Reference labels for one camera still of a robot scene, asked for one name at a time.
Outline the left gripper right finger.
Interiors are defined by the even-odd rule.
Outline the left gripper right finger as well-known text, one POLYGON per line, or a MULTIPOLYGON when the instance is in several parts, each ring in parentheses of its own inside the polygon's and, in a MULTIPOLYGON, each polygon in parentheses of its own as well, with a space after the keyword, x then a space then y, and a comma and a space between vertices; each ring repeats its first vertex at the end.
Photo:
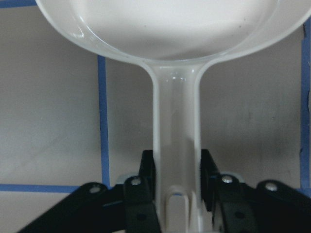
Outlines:
POLYGON ((309 233, 311 199, 277 180, 255 188, 221 173, 209 151, 201 150, 201 197, 219 233, 309 233))

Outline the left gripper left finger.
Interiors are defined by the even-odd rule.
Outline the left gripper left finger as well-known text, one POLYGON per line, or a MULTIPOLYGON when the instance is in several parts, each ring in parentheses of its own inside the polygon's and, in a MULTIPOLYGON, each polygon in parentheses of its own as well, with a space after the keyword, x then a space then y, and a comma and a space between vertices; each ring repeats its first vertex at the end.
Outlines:
POLYGON ((142 153, 138 175, 108 189, 86 183, 20 230, 22 233, 158 233, 152 150, 142 153))

